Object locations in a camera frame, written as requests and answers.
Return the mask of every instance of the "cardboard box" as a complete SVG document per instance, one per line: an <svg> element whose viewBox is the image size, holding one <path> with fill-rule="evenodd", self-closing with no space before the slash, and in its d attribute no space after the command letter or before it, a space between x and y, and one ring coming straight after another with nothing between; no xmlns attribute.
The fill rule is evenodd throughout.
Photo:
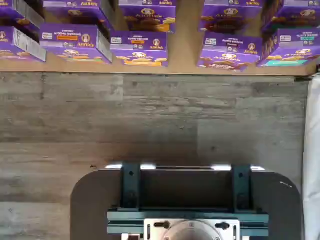
<svg viewBox="0 0 320 240"><path fill-rule="evenodd" d="M263 6L264 0L205 0L199 29L234 33L253 21Z"/></svg>
<svg viewBox="0 0 320 240"><path fill-rule="evenodd" d="M278 28L317 27L320 24L320 1L274 0L262 14L262 31Z"/></svg>
<svg viewBox="0 0 320 240"><path fill-rule="evenodd" d="M131 31L176 31L177 0L119 0Z"/></svg>
<svg viewBox="0 0 320 240"><path fill-rule="evenodd" d="M243 71L260 60L262 39L206 32L197 66Z"/></svg>
<svg viewBox="0 0 320 240"><path fill-rule="evenodd" d="M43 7L65 23L102 23L109 32L115 29L116 15L108 0L43 0Z"/></svg>
<svg viewBox="0 0 320 240"><path fill-rule="evenodd" d="M112 62L110 43L95 25L44 24L40 45L68 62Z"/></svg>
<svg viewBox="0 0 320 240"><path fill-rule="evenodd" d="M301 66L319 56L320 28L279 29L264 42L257 66Z"/></svg>
<svg viewBox="0 0 320 240"><path fill-rule="evenodd" d="M167 33L118 31L111 37L111 51L125 65L167 67Z"/></svg>
<svg viewBox="0 0 320 240"><path fill-rule="evenodd" d="M0 59L46 61L46 50L13 26L0 26Z"/></svg>
<svg viewBox="0 0 320 240"><path fill-rule="evenodd" d="M24 0L0 0L0 18L6 25L16 27L25 34L30 32L36 38L39 37L40 26L45 22Z"/></svg>

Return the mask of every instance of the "wooden shelf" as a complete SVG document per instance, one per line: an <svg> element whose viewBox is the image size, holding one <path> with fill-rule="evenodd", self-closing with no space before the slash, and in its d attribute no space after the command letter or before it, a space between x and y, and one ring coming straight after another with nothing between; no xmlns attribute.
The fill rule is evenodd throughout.
<svg viewBox="0 0 320 240"><path fill-rule="evenodd" d="M48 53L47 62L18 62L0 60L0 71L26 72L76 72L76 73L113 73L113 74L157 74L157 75L274 75L274 76L308 76L315 72L315 63L300 67L248 67L244 72L227 71L196 67L202 47L203 32L198 32L198 23L202 11L202 0L180 0L177 7L177 31L169 35L168 67L127 66L114 57L113 64L93 62L66 62ZM45 14L47 22L56 22L56 18ZM260 22L254 21L244 33L247 36L260 34Z"/></svg>

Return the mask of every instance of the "teal metal frame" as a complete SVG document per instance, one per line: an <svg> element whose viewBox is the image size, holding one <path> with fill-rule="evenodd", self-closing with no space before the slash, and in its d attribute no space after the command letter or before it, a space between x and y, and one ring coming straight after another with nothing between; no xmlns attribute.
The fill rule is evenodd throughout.
<svg viewBox="0 0 320 240"><path fill-rule="evenodd" d="M269 215L253 209L249 165L232 166L233 209L141 207L140 165L127 163L121 171L121 204L107 212L108 234L143 235L144 219L237 219L241 236L269 235Z"/></svg>

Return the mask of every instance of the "white curtain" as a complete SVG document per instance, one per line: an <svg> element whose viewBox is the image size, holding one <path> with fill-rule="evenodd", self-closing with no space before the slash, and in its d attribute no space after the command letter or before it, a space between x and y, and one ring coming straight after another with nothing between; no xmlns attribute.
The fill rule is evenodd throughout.
<svg viewBox="0 0 320 240"><path fill-rule="evenodd" d="M320 240L320 76L309 84L303 158L304 239Z"/></svg>

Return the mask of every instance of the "gray wooden surface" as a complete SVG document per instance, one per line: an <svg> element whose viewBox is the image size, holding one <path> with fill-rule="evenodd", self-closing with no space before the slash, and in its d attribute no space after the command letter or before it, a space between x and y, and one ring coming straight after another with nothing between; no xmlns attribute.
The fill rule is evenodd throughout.
<svg viewBox="0 0 320 240"><path fill-rule="evenodd" d="M0 73L0 239L68 240L77 181L127 159L254 163L301 189L307 93L286 77Z"/></svg>

